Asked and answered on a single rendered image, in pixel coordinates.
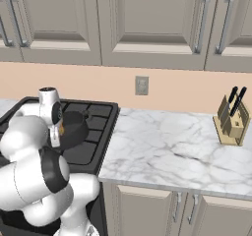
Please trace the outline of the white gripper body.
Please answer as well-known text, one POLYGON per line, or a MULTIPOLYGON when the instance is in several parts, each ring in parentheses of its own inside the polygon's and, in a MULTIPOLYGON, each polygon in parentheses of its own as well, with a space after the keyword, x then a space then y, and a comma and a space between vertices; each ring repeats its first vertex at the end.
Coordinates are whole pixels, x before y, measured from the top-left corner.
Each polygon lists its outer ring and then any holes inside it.
POLYGON ((59 128, 55 125, 52 125, 49 128, 50 131, 50 142, 54 148, 58 148, 60 146, 60 133, 59 128))

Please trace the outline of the black pot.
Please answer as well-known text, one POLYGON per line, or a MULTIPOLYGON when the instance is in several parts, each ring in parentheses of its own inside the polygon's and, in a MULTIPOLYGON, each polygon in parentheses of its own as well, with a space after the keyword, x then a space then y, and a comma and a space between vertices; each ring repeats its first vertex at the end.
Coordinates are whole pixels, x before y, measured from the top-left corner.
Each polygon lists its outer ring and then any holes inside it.
POLYGON ((89 135, 87 119, 90 112, 84 110, 67 111, 63 114, 64 134, 60 138, 60 148, 62 150, 73 148, 81 144, 89 135))

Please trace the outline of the black hob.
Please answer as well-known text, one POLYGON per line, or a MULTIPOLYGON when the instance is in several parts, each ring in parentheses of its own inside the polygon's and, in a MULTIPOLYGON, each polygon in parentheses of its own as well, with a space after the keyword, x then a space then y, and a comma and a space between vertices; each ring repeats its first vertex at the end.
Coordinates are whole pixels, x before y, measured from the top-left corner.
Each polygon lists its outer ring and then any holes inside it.
POLYGON ((55 150, 65 157, 72 173, 96 175, 103 162, 120 108, 114 102, 61 99, 63 114, 67 111, 88 110, 89 135, 79 145, 55 150))

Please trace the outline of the beige base cupboard door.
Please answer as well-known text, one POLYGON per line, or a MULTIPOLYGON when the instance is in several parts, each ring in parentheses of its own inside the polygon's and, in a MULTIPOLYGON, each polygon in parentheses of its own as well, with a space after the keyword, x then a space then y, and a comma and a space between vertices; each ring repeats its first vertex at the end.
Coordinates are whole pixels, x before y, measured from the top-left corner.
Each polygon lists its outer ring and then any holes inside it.
POLYGON ((116 236, 179 236, 184 196, 173 221, 177 192, 117 185, 114 193, 116 236))
POLYGON ((194 204, 188 194, 179 236, 252 236, 252 201, 199 195, 193 223, 188 223, 194 204))

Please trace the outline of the wooden knife block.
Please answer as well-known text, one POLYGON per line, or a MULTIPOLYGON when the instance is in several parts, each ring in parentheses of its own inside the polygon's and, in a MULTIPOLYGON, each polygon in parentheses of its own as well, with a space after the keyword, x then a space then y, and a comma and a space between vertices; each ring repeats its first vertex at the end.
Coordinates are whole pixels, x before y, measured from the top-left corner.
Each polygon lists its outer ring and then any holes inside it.
POLYGON ((242 147, 244 137, 250 124, 251 113, 246 104, 241 101, 232 117, 222 117, 221 114, 226 104, 227 95, 225 95, 221 101, 218 115, 213 117, 220 143, 222 145, 242 147))

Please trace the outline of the beige wall cupboard door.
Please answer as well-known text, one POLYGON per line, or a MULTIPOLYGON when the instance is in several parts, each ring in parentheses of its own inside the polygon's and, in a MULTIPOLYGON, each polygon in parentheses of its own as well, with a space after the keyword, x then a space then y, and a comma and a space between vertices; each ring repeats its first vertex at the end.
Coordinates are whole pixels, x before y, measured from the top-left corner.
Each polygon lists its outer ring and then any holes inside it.
POLYGON ((4 45, 3 39, 0 35, 0 61, 3 62, 23 62, 23 56, 20 50, 20 47, 16 40, 16 34, 13 29, 12 19, 9 14, 9 9, 6 0, 0 0, 0 15, 5 16, 10 20, 13 34, 14 34, 14 46, 7 47, 4 45))
POLYGON ((224 50, 220 42, 227 3, 217 0, 205 69, 207 71, 252 73, 252 0, 234 0, 224 50))
POLYGON ((26 62, 99 65, 96 0, 7 0, 26 62))
POLYGON ((104 66, 202 70, 217 0, 211 0, 200 54, 194 52, 202 0, 97 0, 104 66))

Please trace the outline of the grey wall socket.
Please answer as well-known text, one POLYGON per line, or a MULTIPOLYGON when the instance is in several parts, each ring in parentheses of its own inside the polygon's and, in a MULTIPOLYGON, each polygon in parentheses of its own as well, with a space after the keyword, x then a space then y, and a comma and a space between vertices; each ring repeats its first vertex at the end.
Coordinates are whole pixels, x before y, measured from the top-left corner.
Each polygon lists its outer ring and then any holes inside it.
POLYGON ((149 78, 137 76, 135 78, 135 94, 147 95, 149 93, 149 78))

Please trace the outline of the black-handled knife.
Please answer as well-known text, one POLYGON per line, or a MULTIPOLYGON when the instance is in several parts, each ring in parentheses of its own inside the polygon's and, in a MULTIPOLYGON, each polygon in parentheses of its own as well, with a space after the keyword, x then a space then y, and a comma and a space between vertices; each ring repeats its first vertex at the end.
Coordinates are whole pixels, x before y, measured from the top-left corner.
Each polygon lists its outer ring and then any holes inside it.
POLYGON ((246 91, 247 91, 247 87, 243 87, 241 89, 240 94, 236 98, 235 103, 234 103, 234 105, 233 105, 233 107, 232 107, 232 109, 230 111, 230 115, 229 115, 230 117, 233 117, 233 115, 235 114, 235 112, 238 109, 238 106, 239 106, 239 104, 240 104, 240 102, 241 102, 241 100, 242 100, 242 98, 243 98, 246 91))
POLYGON ((231 94, 229 96, 229 99, 228 99, 228 104, 230 105, 235 97, 235 94, 237 93, 237 90, 238 90, 238 87, 235 86, 232 88, 232 91, 231 91, 231 94))

